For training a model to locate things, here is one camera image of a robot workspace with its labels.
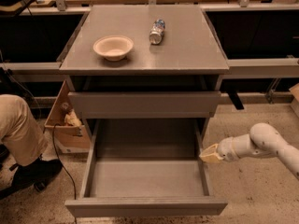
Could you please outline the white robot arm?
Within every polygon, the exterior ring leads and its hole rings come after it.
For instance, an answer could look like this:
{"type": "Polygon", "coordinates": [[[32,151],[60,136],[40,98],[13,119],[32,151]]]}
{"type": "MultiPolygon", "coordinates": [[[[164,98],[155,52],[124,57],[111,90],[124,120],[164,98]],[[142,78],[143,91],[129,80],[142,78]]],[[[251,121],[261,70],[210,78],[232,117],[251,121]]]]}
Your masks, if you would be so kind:
{"type": "Polygon", "coordinates": [[[277,157],[299,179],[299,150],[267,123],[253,125],[248,134],[225,138],[204,149],[199,155],[199,158],[207,163],[272,157],[277,157]]]}

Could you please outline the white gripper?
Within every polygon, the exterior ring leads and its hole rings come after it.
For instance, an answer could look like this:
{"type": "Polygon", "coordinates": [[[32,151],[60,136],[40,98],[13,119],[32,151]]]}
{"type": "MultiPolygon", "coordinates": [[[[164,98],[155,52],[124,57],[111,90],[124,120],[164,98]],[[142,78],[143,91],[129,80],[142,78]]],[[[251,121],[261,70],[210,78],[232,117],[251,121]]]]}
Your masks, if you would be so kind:
{"type": "Polygon", "coordinates": [[[206,163],[220,163],[222,160],[228,162],[238,161],[239,156],[235,152],[233,141],[233,137],[228,137],[220,141],[218,144],[205,148],[201,152],[200,159],[206,163]]]}

